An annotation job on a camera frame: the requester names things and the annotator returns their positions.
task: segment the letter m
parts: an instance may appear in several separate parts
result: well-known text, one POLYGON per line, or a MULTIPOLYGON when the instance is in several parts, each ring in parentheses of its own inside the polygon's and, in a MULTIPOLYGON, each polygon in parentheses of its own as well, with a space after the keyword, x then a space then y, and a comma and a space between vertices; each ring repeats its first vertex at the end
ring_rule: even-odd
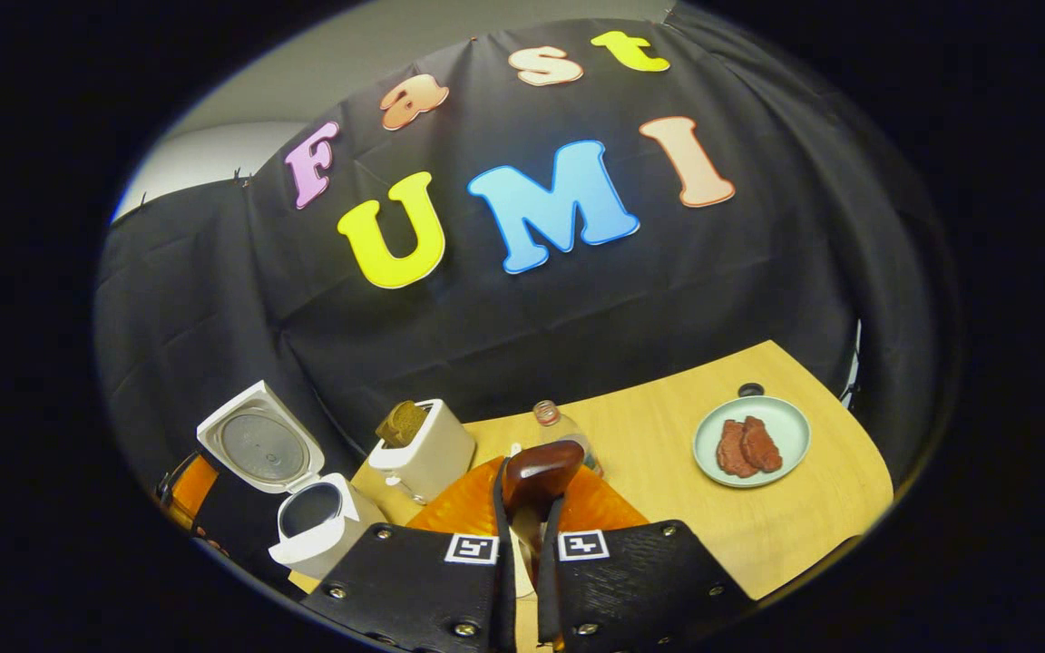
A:
POLYGON ((583 214, 580 236, 586 244, 634 234, 640 220, 623 209, 602 165, 602 154, 600 141, 576 141, 560 147, 555 153, 551 190, 509 165, 471 179, 467 190, 490 204, 506 241, 503 270, 518 274, 547 262, 547 248, 531 239, 529 224, 560 252, 570 252, 575 244, 576 211, 583 214))

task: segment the wooden table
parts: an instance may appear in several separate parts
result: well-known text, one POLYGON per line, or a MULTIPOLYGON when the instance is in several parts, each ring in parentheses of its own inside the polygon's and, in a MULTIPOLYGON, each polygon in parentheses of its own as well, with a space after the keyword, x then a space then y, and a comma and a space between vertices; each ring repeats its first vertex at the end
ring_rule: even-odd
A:
MULTIPOLYGON (((535 401, 540 398, 559 400, 535 401)), ((846 538, 865 533, 892 500, 889 472, 862 425, 772 341, 560 409, 591 439, 616 491, 651 521, 683 520, 753 600, 794 579, 846 538), (804 462, 784 479, 759 488, 730 488, 697 467, 692 439, 701 419, 737 398, 746 381, 799 409, 812 427, 812 441, 804 462)), ((539 443, 530 412, 465 428, 478 443, 471 466, 506 454, 511 443, 539 443)), ((422 509, 386 486, 368 464, 353 475, 353 485, 391 523, 403 524, 422 509)), ((291 579, 307 591, 317 584, 297 575, 291 579)), ((519 650, 536 643, 534 601, 534 594, 519 599, 519 650)))

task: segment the brown handle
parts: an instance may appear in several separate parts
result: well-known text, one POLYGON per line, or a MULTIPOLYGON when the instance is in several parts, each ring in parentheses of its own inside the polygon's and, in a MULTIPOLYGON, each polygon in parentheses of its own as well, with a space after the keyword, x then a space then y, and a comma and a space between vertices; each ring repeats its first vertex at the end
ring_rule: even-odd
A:
POLYGON ((503 508, 506 519, 531 551, 527 572, 532 582, 542 549, 539 527, 547 521, 554 500, 567 491, 567 485, 583 464, 583 447, 577 442, 544 443, 519 451, 503 470, 503 508))

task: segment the plastic bottle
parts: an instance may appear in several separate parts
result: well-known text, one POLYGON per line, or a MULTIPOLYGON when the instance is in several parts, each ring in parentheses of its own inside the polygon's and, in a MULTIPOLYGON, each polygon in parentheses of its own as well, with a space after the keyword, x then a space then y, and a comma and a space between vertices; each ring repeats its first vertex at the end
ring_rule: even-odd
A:
POLYGON ((586 435, 583 434, 583 429, 580 429, 580 425, 576 424, 575 419, 572 419, 568 415, 563 415, 559 406, 555 405, 555 402, 551 400, 543 400, 534 404, 534 418, 539 422, 539 442, 573 441, 579 443, 583 447, 584 466, 588 470, 599 474, 599 477, 602 479, 602 465, 599 464, 599 460, 591 449, 591 443, 588 441, 586 435))

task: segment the bottle cap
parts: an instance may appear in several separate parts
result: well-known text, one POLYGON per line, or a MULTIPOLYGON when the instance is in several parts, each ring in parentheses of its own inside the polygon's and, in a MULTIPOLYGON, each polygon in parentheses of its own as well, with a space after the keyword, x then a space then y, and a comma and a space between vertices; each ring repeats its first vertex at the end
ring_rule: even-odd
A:
POLYGON ((552 425, 559 421, 559 406, 551 400, 539 401, 539 403, 534 404, 534 418, 538 419, 539 424, 543 426, 552 425))

